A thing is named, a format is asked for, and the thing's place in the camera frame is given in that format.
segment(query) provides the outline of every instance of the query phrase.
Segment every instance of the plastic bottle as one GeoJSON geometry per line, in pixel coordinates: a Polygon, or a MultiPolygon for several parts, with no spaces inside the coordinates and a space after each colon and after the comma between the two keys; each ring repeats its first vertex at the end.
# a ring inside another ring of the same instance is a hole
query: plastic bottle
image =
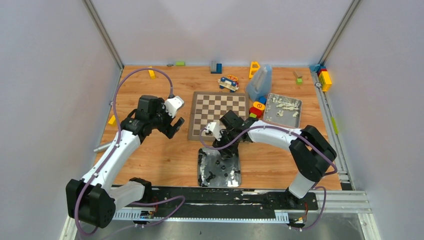
{"type": "Polygon", "coordinates": [[[246,86],[246,93],[252,101],[259,100],[271,91],[273,67],[269,64],[261,66],[246,86]]]}

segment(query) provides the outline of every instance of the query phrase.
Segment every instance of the small green block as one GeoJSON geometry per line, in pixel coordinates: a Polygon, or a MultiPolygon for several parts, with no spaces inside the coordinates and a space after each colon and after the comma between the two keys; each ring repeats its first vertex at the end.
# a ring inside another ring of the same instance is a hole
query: small green block
{"type": "Polygon", "coordinates": [[[334,119],[334,117],[331,117],[331,123],[332,123],[332,127],[334,128],[335,134],[338,135],[339,130],[337,129],[336,120],[334,119]]]}

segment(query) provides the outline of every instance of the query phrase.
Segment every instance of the white wall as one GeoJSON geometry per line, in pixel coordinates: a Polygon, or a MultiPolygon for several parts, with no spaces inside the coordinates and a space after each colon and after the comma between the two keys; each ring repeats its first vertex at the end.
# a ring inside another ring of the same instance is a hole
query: white wall
{"type": "Polygon", "coordinates": [[[424,2],[389,2],[359,6],[327,61],[328,95],[382,239],[423,239],[424,2]]]}
{"type": "Polygon", "coordinates": [[[81,0],[3,0],[0,73],[0,238],[56,240],[119,69],[81,0]]]}
{"type": "Polygon", "coordinates": [[[351,0],[93,0],[126,65],[309,65],[351,0]]]}

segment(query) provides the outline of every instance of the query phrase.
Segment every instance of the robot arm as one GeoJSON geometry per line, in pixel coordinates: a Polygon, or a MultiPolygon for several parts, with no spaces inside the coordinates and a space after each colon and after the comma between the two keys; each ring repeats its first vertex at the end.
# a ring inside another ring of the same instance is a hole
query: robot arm
{"type": "Polygon", "coordinates": [[[115,212],[128,204],[140,200],[149,201],[152,184],[141,178],[132,178],[125,185],[111,189],[112,184],[124,163],[131,154],[143,143],[145,138],[158,129],[169,139],[184,123],[183,118],[171,125],[177,111],[184,106],[184,101],[175,96],[164,101],[150,95],[143,95],[138,100],[137,109],[134,109],[121,123],[121,138],[118,133],[99,159],[97,164],[90,169],[80,180],[71,179],[66,185],[66,200],[68,214],[75,215],[75,205],[78,195],[88,180],[94,175],[95,179],[90,183],[83,194],[79,206],[78,216],[81,221],[104,228],[113,218],[115,212]],[[114,146],[118,146],[110,156],[99,173],[95,173],[99,166],[106,161],[107,156],[114,146]]]}
{"type": "Polygon", "coordinates": [[[231,110],[220,120],[224,124],[225,129],[221,129],[216,122],[210,122],[206,126],[206,133],[213,134],[215,137],[215,141],[212,144],[214,148],[223,147],[233,141],[244,130],[257,127],[245,132],[229,147],[219,150],[221,157],[224,159],[233,156],[240,141],[265,143],[291,152],[299,173],[287,190],[295,199],[303,198],[311,187],[323,178],[330,164],[314,150],[309,150],[305,142],[294,136],[294,134],[308,139],[330,161],[333,162],[337,156],[336,151],[314,126],[308,125],[304,129],[279,126],[279,128],[286,129],[289,132],[285,133],[278,129],[267,128],[267,126],[273,125],[256,118],[249,117],[246,121],[243,121],[241,117],[231,110]]]}

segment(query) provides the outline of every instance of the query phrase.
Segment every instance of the metal tray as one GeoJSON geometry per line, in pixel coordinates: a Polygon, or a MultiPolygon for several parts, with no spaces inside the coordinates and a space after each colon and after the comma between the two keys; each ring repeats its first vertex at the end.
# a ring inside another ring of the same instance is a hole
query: metal tray
{"type": "Polygon", "coordinates": [[[262,120],[264,122],[290,127],[290,128],[299,128],[301,125],[301,114],[302,114],[302,101],[296,98],[278,95],[274,93],[268,94],[268,98],[266,100],[265,112],[262,120]],[[290,103],[294,104],[295,108],[299,108],[299,110],[288,110],[283,109],[282,107],[277,107],[279,103],[277,101],[273,102],[273,98],[276,100],[281,99],[282,103],[290,103]],[[278,116],[277,112],[279,110],[283,110],[283,115],[278,116]],[[293,117],[295,112],[299,112],[296,117],[293,117]]]}

